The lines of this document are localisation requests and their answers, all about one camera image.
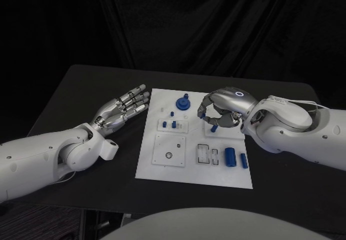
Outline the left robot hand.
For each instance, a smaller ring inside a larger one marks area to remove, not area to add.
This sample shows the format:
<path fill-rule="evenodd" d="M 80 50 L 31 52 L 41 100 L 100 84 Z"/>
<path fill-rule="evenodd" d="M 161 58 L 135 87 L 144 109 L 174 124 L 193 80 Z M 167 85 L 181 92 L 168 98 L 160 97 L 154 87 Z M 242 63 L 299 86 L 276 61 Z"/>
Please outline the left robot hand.
<path fill-rule="evenodd" d="M 119 128 L 121 124 L 148 108 L 149 93 L 144 90 L 145 85 L 141 84 L 100 106 L 90 121 L 96 129 Z"/>

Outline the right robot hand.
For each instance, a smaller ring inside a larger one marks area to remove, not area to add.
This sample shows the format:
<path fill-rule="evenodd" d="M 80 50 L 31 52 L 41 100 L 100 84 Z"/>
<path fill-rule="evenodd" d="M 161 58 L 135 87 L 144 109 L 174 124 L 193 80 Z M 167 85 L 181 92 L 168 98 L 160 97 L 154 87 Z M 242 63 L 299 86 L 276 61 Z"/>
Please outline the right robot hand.
<path fill-rule="evenodd" d="M 210 125 L 220 128 L 233 128 L 245 120 L 259 101 L 243 90 L 223 87 L 210 92 L 201 99 L 197 108 L 197 117 Z M 207 106 L 211 105 L 219 118 L 207 116 Z"/>

